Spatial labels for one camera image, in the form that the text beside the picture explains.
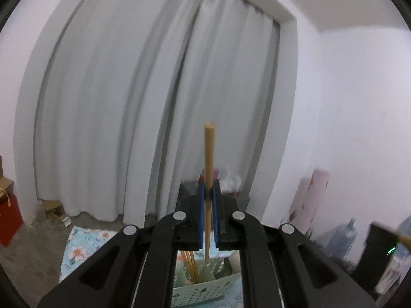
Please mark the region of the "pink rolled mat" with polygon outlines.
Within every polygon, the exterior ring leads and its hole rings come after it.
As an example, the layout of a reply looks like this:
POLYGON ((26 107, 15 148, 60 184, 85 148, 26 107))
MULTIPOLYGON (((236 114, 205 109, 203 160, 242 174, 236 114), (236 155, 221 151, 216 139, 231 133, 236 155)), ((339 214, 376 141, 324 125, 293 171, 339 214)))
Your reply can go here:
POLYGON ((295 193, 288 213, 282 223, 290 223, 301 233, 307 234, 318 212, 330 180, 328 171, 316 168, 310 177, 303 177, 295 193))

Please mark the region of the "clear water jug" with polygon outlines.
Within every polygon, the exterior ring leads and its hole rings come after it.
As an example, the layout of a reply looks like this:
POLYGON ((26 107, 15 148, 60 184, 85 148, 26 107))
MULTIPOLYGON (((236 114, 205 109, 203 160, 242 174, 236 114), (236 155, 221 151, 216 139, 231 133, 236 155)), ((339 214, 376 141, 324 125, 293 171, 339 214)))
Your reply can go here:
POLYGON ((320 235, 315 241, 329 257, 345 261, 358 235, 355 218, 320 235))

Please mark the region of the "red gift bag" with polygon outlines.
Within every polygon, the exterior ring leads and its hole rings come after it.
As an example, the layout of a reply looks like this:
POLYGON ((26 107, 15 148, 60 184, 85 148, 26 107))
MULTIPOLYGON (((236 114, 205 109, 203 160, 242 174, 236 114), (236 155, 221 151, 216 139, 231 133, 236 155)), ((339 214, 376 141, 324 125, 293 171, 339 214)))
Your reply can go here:
POLYGON ((15 195, 9 195, 1 188, 0 241, 8 247, 14 235, 23 224, 22 215, 15 195))

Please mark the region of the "white plastic rice spoon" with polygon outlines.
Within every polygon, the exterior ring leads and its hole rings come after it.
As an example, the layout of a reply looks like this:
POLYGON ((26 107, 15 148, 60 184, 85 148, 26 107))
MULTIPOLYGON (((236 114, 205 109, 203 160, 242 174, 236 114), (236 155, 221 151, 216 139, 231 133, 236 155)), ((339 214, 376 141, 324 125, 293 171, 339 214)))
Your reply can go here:
POLYGON ((240 252, 235 250, 229 257, 229 263, 231 265, 232 273, 241 272, 240 252))

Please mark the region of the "red thermos bottle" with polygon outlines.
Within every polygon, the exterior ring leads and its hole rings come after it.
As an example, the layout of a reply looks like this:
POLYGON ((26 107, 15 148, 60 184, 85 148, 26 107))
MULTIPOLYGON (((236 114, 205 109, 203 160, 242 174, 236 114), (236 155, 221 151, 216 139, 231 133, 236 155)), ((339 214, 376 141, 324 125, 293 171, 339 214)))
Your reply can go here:
POLYGON ((199 178, 199 180, 200 181, 202 181, 202 182, 205 182, 206 180, 206 176, 205 176, 205 171, 204 170, 202 170, 202 172, 201 172, 201 174, 200 174, 200 178, 199 178))

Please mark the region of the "floral blue tablecloth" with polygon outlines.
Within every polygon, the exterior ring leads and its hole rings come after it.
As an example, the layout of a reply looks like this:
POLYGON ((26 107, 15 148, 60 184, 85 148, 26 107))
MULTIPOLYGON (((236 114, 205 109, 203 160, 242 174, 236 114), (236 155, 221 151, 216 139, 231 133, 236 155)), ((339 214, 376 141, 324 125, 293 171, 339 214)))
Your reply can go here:
MULTIPOLYGON (((115 230, 109 229, 86 229, 83 227, 74 226, 69 234, 63 259, 61 262, 61 270, 59 280, 63 281, 73 271, 75 271, 83 262, 86 261, 92 254, 98 251, 105 243, 117 234, 115 230)), ((210 256, 216 253, 234 252, 233 250, 221 251, 216 249, 215 244, 210 246, 210 256)), ((229 293, 216 300, 195 304, 187 307, 243 307, 242 279, 235 283, 229 293)))

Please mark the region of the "grey curtain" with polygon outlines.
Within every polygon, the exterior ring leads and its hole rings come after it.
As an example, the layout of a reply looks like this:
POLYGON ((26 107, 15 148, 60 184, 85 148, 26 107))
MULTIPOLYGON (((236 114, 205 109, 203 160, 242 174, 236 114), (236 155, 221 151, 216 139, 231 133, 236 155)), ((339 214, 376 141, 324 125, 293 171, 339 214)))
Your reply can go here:
POLYGON ((38 197, 100 221, 165 216, 201 174, 207 122, 215 167, 248 187, 278 40, 279 25, 245 0, 82 0, 40 91, 38 197))

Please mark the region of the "white plastic bag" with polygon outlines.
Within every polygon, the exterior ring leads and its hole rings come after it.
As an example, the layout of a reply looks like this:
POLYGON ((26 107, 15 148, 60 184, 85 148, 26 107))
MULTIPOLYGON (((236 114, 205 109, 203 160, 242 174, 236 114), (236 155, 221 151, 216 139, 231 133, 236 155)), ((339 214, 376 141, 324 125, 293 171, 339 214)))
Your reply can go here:
POLYGON ((224 194, 239 193, 242 187, 242 179, 240 175, 233 175, 229 168, 219 172, 220 190, 224 194))

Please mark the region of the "wooden chopstick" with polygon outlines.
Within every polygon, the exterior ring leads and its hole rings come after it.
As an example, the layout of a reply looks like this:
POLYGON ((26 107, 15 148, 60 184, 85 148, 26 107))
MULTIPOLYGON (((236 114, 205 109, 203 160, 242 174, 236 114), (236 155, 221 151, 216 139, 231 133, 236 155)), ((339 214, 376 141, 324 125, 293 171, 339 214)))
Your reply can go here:
POLYGON ((208 263, 210 254, 210 234, 212 226, 212 183, 214 173, 214 124, 207 122, 204 124, 204 144, 205 144, 205 165, 204 165, 204 185, 205 185, 205 262, 208 263))
POLYGON ((197 265, 194 259, 194 253, 192 251, 180 251, 181 256, 183 257, 183 261, 185 262, 186 269, 188 270, 191 281, 193 284, 198 283, 198 273, 197 273, 197 265))
POLYGON ((406 235, 398 235, 398 242, 404 245, 411 252, 411 237, 406 235))

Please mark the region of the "mint green utensil holder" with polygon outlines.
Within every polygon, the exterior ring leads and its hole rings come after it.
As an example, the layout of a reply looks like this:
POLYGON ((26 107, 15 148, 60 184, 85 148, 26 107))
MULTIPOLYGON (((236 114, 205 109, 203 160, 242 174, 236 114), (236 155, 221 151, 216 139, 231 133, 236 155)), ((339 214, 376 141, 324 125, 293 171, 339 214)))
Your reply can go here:
POLYGON ((232 266, 229 260, 231 254, 232 252, 216 253, 206 263, 203 253, 195 252, 197 281, 194 281, 187 261, 178 252, 171 306, 187 307, 226 296, 241 276, 241 271, 232 266))

